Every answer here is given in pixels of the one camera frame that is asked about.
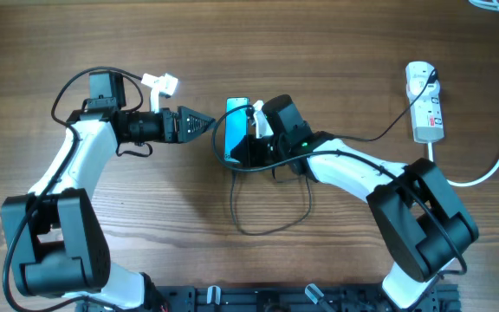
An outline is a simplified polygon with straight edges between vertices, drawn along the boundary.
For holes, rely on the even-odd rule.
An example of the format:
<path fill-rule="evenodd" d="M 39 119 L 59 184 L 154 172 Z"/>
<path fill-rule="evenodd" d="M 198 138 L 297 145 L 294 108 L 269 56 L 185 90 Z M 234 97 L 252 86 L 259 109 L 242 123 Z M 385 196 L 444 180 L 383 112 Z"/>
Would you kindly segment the blue screen Galaxy smartphone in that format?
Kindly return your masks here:
<path fill-rule="evenodd" d="M 225 136 L 224 136 L 224 160 L 233 164 L 239 164 L 233 150 L 237 147 L 248 133 L 248 123 L 245 105 L 250 104 L 247 97 L 231 97 L 226 101 Z"/>

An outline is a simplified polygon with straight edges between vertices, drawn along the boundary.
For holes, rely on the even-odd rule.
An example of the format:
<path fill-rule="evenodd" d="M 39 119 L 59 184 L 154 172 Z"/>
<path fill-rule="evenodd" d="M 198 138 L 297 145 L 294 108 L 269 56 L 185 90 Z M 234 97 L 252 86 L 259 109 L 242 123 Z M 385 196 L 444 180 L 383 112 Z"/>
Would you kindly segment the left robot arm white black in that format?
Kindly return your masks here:
<path fill-rule="evenodd" d="M 86 75 L 90 95 L 63 121 L 66 137 L 49 169 L 27 193 L 3 202 L 3 295 L 14 310 L 17 296 L 40 296 L 55 299 L 57 308 L 167 311 L 170 302 L 148 275 L 111 261 L 91 200 L 122 144 L 187 143 L 213 119 L 159 105 L 177 88 L 173 75 L 113 67 L 89 68 Z"/>

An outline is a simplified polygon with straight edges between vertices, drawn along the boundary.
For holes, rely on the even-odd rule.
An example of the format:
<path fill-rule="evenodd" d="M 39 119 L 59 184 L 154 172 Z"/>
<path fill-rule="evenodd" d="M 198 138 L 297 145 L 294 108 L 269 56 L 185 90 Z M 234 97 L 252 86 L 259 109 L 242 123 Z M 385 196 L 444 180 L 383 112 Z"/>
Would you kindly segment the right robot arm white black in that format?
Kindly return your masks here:
<path fill-rule="evenodd" d="M 229 98 L 217 121 L 225 126 L 218 160 L 233 173 L 288 166 L 308 181 L 333 185 L 369 205 L 394 264 L 381 284 L 398 309 L 418 306 L 431 287 L 467 271 L 463 253 L 479 230 L 437 165 L 420 158 L 410 165 L 359 152 L 341 137 L 313 132 L 287 94 L 251 104 Z"/>

